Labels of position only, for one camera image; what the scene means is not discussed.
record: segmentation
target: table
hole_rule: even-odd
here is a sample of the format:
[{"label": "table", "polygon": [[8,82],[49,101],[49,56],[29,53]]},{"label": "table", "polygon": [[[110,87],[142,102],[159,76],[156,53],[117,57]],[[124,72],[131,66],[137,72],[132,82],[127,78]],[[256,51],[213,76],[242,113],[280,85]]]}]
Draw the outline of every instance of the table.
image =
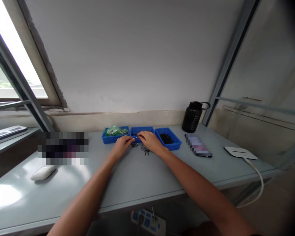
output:
[{"label": "table", "polygon": [[[197,157],[191,152],[181,126],[169,128],[183,142],[179,150],[172,152],[217,188],[225,189],[259,179],[243,159],[232,157],[224,149],[224,146],[238,146],[209,128],[199,125],[196,133],[212,151],[212,158]],[[41,167],[42,160],[35,152],[0,178],[0,235],[49,230],[111,151],[114,144],[103,144],[101,135],[102,132],[89,133],[87,165],[59,166],[49,178],[36,183],[30,177]],[[263,178],[280,173],[262,160],[252,162]],[[99,213],[130,211],[182,194],[185,194],[182,186],[159,157],[154,153],[145,156],[140,146],[130,147],[111,173]]]},{"label": "table", "polygon": [[29,132],[0,143],[0,154],[4,152],[5,150],[9,149],[10,147],[17,145],[24,139],[27,139],[30,136],[36,134],[39,131],[39,128],[28,128],[28,129],[29,129]]}]

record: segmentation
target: window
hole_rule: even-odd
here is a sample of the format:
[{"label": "window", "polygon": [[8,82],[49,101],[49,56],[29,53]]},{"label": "window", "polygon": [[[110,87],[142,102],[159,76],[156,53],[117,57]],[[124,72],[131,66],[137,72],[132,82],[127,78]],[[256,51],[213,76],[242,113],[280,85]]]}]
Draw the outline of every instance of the window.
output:
[{"label": "window", "polygon": [[[60,105],[59,98],[17,1],[0,0],[0,34],[42,105]],[[0,101],[19,100],[0,68]]]}]

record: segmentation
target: electrical outlet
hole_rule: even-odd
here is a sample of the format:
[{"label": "electrical outlet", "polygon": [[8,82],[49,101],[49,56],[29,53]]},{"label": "electrical outlet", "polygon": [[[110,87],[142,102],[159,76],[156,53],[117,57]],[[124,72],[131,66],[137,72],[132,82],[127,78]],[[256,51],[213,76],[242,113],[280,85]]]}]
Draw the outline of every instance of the electrical outlet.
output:
[{"label": "electrical outlet", "polygon": [[130,214],[130,219],[133,223],[138,225],[138,220],[140,215],[144,217],[143,223],[141,225],[141,228],[150,232],[153,235],[156,236],[165,236],[166,235],[166,221],[162,218],[154,215],[153,213],[141,209],[139,211],[132,211]]}]

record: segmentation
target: blue plastic bin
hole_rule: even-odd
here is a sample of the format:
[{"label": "blue plastic bin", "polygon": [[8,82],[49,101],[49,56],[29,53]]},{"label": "blue plastic bin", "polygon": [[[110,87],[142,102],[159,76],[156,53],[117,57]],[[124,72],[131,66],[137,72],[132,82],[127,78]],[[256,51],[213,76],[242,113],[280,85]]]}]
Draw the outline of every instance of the blue plastic bin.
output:
[{"label": "blue plastic bin", "polygon": [[[144,127],[131,127],[130,136],[135,138],[137,137],[134,133],[140,133],[141,131],[151,131],[155,133],[154,128],[152,126],[144,126]],[[139,138],[135,139],[134,143],[142,143]]]},{"label": "blue plastic bin", "polygon": [[[164,144],[163,140],[160,137],[160,134],[167,134],[171,137],[173,143],[172,144]],[[181,141],[177,136],[173,133],[173,131],[170,130],[170,128],[156,128],[155,129],[155,135],[157,138],[161,141],[164,147],[168,148],[170,151],[178,150],[181,145]]]},{"label": "blue plastic bin", "polygon": [[115,143],[118,138],[125,136],[125,135],[129,135],[129,126],[121,126],[120,128],[126,128],[128,132],[123,135],[105,136],[105,131],[106,131],[106,129],[108,129],[108,128],[105,128],[105,130],[103,131],[103,135],[102,135],[102,140],[103,140],[104,144]]}]

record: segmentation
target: computer mouse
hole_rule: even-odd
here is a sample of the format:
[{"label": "computer mouse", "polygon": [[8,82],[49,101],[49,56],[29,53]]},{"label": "computer mouse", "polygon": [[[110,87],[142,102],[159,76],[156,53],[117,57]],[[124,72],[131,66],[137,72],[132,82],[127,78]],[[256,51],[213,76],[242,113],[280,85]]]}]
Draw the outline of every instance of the computer mouse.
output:
[{"label": "computer mouse", "polygon": [[55,165],[43,166],[30,178],[33,181],[44,180],[56,169]]}]

